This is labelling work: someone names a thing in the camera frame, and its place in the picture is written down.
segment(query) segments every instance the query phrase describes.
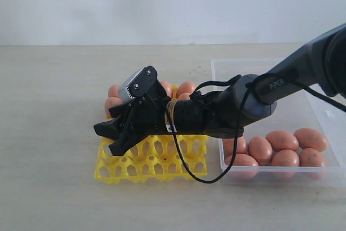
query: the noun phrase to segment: white wall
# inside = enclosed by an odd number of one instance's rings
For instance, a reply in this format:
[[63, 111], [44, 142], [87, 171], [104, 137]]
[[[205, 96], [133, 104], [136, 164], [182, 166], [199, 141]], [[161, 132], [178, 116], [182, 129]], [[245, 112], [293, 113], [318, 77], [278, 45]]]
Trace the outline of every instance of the white wall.
[[0, 45], [305, 42], [346, 0], [0, 0]]

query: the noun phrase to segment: table surface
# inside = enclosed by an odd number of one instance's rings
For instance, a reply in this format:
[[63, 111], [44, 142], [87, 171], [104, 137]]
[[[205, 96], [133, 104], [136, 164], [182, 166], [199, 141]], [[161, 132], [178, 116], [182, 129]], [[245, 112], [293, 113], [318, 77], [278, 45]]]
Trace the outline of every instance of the table surface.
[[[346, 188], [94, 179], [112, 84], [145, 65], [174, 84], [214, 58], [283, 58], [300, 44], [0, 48], [0, 230], [345, 230]], [[220, 172], [208, 141], [208, 177]]]

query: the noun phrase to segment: brown egg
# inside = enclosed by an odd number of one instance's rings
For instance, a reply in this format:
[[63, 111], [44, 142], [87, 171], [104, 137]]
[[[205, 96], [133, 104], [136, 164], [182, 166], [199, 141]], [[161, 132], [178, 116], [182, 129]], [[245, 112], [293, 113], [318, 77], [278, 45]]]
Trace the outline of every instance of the brown egg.
[[172, 97], [173, 96], [172, 85], [169, 84], [169, 82], [167, 81], [161, 81], [160, 83], [166, 90], [167, 96]]
[[190, 95], [191, 95], [190, 93], [181, 93], [177, 99], [178, 100], [189, 100]]
[[[232, 156], [229, 156], [225, 160], [225, 164], [229, 165]], [[234, 160], [233, 166], [258, 166], [258, 163], [254, 158], [247, 154], [237, 154]], [[230, 175], [238, 179], [251, 179], [255, 177], [257, 170], [254, 171], [230, 171]]]
[[[231, 155], [233, 154], [233, 148], [234, 148], [234, 138], [224, 138], [222, 139], [222, 146], [224, 151]], [[238, 154], [246, 154], [248, 152], [248, 143], [244, 136], [238, 137], [237, 142], [237, 151]]]
[[[327, 165], [323, 155], [314, 148], [305, 148], [299, 155], [302, 167], [325, 167]], [[313, 180], [320, 180], [325, 173], [308, 173]]]
[[108, 97], [118, 97], [119, 93], [118, 93], [118, 89], [119, 89], [120, 85], [112, 85], [109, 89], [108, 89]]
[[191, 82], [191, 81], [186, 81], [183, 84], [179, 86], [177, 89], [177, 98], [182, 94], [182, 93], [190, 93], [194, 92], [196, 89], [196, 85]]
[[249, 141], [248, 152], [259, 166], [268, 165], [272, 158], [272, 147], [263, 136], [256, 136]]
[[123, 104], [124, 102], [118, 98], [118, 97], [109, 97], [107, 98], [106, 102], [104, 103], [104, 110], [106, 112], [106, 115], [110, 117], [109, 109], [112, 107], [115, 107], [116, 105]]
[[327, 138], [319, 131], [311, 128], [301, 128], [294, 132], [302, 149], [314, 148], [317, 151], [324, 151], [328, 147]]
[[299, 148], [299, 143], [297, 138], [293, 134], [287, 131], [281, 131], [281, 130], [272, 131], [266, 135], [265, 139], [269, 141], [274, 151], [281, 151], [281, 150], [296, 151]]
[[[299, 167], [299, 156], [295, 151], [281, 150], [273, 156], [271, 166]], [[274, 175], [278, 179], [289, 179], [295, 175], [295, 172], [274, 173]]]

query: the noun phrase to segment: transparent plastic box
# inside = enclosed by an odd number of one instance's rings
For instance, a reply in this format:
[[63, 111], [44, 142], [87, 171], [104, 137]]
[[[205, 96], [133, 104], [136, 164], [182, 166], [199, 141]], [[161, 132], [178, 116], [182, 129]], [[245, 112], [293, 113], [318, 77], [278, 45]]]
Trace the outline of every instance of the transparent plastic box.
[[[282, 59], [229, 59], [212, 60], [213, 80], [227, 81], [241, 74], [263, 74]], [[318, 85], [313, 89], [323, 93]], [[294, 185], [294, 186], [346, 186], [346, 113], [313, 97], [301, 90], [277, 102], [273, 115], [255, 122], [244, 129], [244, 137], [249, 141], [254, 136], [266, 136], [273, 130], [285, 130], [294, 133], [299, 128], [314, 128], [322, 132], [329, 141], [327, 150], [322, 154], [326, 158], [326, 167], [272, 167], [272, 166], [233, 166], [222, 178], [225, 184]], [[222, 140], [218, 139], [221, 169], [227, 168]], [[251, 179], [237, 179], [232, 171], [258, 171]], [[290, 179], [278, 179], [275, 173], [295, 172]], [[320, 180], [313, 180], [311, 174], [323, 174]]]

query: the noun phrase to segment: black cable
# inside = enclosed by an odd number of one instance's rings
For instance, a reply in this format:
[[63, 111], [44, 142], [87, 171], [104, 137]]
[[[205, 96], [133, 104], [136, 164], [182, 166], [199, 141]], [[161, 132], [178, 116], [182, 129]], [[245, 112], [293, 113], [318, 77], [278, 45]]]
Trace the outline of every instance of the black cable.
[[[244, 97], [241, 101], [241, 104], [240, 104], [240, 107], [239, 107], [239, 111], [238, 111], [238, 117], [237, 117], [237, 121], [236, 121], [236, 129], [235, 129], [235, 138], [234, 138], [234, 148], [233, 148], [233, 153], [232, 153], [232, 158], [231, 158], [231, 161], [228, 165], [228, 167], [221, 173], [219, 174], [216, 178], [212, 179], [212, 180], [204, 180], [204, 179], [200, 179], [199, 177], [197, 177], [196, 175], [194, 175], [190, 169], [189, 169], [189, 166], [187, 165], [187, 163], [185, 162], [184, 158], [183, 158], [183, 155], [182, 155], [182, 152], [180, 151], [180, 148], [179, 148], [179, 144], [178, 144], [178, 140], [177, 140], [177, 136], [175, 134], [175, 132], [173, 131], [172, 134], [173, 134], [173, 138], [174, 138], [174, 141], [175, 141], [175, 146], [177, 148], [177, 151], [178, 151], [178, 155], [180, 157], [180, 160], [182, 161], [183, 165], [184, 165], [184, 168], [186, 169], [186, 171], [189, 173], [189, 175], [195, 179], [196, 181], [198, 182], [202, 182], [202, 183], [206, 183], [206, 184], [213, 184], [215, 182], [217, 182], [218, 180], [220, 180], [224, 175], [226, 175], [229, 170], [232, 168], [233, 164], [234, 164], [234, 161], [235, 161], [235, 158], [236, 158], [236, 150], [237, 150], [237, 144], [238, 144], [238, 133], [239, 133], [239, 130], [240, 130], [240, 121], [241, 121], [241, 116], [242, 116], [242, 111], [244, 109], [244, 106], [245, 106], [245, 102], [247, 101], [250, 93], [252, 91], [254, 91], [254, 88], [255, 86], [263, 79], [265, 78], [269, 78], [269, 77], [275, 77], [275, 78], [281, 78], [283, 80], [285, 80], [286, 82], [288, 83], [291, 83], [297, 87], [300, 87], [301, 89], [307, 91], [308, 93], [310, 93], [311, 95], [319, 98], [320, 100], [323, 100], [329, 104], [331, 104], [332, 106], [346, 112], [346, 106], [344, 106], [343, 104], [327, 97], [327, 96], [324, 96], [323, 94], [321, 93], [318, 93], [316, 91], [314, 91], [313, 89], [311, 89], [310, 87], [302, 84], [301, 82], [298, 82], [298, 81], [295, 81], [295, 80], [292, 80], [290, 78], [287, 78], [287, 77], [283, 77], [277, 73], [265, 73], [265, 74], [262, 74], [260, 76], [258, 76], [257, 78], [254, 79], [254, 81], [252, 81], [250, 84], [247, 84], [247, 90], [244, 94]], [[235, 81], [237, 81], [238, 79], [240, 78], [240, 76], [236, 76], [232, 79], [230, 79], [229, 81], [227, 82], [217, 82], [217, 81], [209, 81], [209, 82], [204, 82], [202, 84], [200, 84], [198, 86], [198, 89], [202, 88], [202, 87], [206, 87], [208, 86], [208, 84], [222, 84], [222, 86], [228, 86], [228, 85], [232, 85], [235, 83]], [[168, 111], [168, 108], [165, 107], [165, 112], [166, 112], [166, 115], [167, 115], [167, 118], [168, 118], [168, 121], [169, 121], [169, 124], [171, 126], [172, 129], [174, 129], [174, 126], [173, 126], [173, 122], [172, 122], [172, 118], [171, 118], [171, 115], [169, 114], [169, 111]]]

